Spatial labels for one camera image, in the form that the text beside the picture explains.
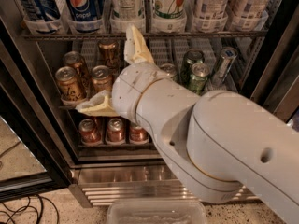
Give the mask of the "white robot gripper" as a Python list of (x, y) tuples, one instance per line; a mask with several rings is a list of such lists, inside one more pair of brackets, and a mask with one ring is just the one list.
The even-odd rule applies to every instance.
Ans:
[(100, 91), (89, 101), (76, 106), (79, 113), (91, 117), (117, 117), (136, 122), (136, 109), (143, 93), (167, 74), (154, 63), (144, 36), (130, 24), (126, 30), (124, 60), (130, 65), (116, 78), (110, 91)]

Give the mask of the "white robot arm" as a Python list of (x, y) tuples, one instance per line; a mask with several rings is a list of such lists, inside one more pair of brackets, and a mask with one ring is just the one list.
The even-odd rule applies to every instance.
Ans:
[(172, 173), (202, 201), (226, 203), (246, 187), (287, 224), (298, 224), (298, 132), (238, 93), (198, 96), (180, 86), (154, 63), (134, 25), (126, 30), (124, 59), (112, 90), (78, 112), (118, 115), (144, 128)]

